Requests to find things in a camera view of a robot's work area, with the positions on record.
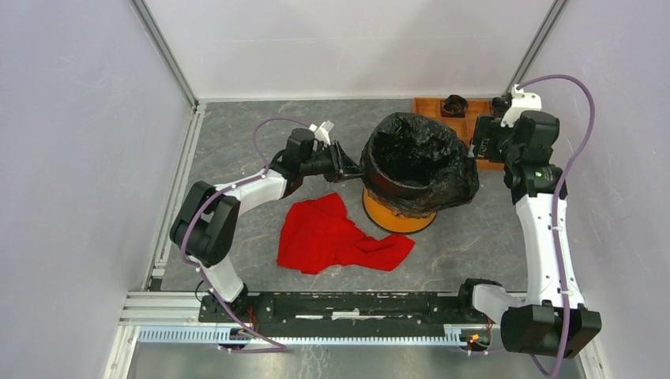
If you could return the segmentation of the orange trash bin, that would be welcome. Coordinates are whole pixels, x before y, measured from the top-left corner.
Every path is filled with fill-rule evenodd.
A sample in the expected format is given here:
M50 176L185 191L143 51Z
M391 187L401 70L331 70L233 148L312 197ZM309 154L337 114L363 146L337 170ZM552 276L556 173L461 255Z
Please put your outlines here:
M366 216L372 223L394 234L411 235L421 232L431 226L438 215L437 212L433 212L427 217L420 218L404 216L381 205L371 196L368 189L363 190L362 204Z

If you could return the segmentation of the black trash bag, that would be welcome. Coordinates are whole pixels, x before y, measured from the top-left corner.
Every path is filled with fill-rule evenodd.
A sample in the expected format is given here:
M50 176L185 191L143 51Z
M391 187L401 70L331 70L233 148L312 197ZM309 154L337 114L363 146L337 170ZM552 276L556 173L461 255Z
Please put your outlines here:
M411 218L466 205L480 189L476 161L464 141L421 114L386 116L364 145L359 164L372 199Z

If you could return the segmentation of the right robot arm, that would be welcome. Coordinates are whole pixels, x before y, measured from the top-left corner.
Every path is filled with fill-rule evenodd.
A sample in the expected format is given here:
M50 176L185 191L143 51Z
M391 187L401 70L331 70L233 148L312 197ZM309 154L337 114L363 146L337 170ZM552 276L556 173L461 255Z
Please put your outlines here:
M587 309L572 269L563 169L550 162L558 137L559 120L543 111L523 111L513 123L477 118L471 153L504 167L524 236L528 288L521 300L495 281L467 279L456 310L467 322L485 315L496 323L506 351L574 358L600 332L602 320Z

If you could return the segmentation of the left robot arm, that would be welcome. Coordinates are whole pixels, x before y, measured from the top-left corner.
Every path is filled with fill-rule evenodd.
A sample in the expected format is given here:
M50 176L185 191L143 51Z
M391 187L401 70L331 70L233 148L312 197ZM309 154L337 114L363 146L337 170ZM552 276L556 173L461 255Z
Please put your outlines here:
M217 309L228 321L240 321L248 311L248 301L241 295L246 286L228 256L238 218L293 194L305 177L313 175L327 182L343 182L361 178L363 168L326 133L298 128L258 173L228 184L199 181L190 187L169 238L179 248L183 262L195 267L219 300Z

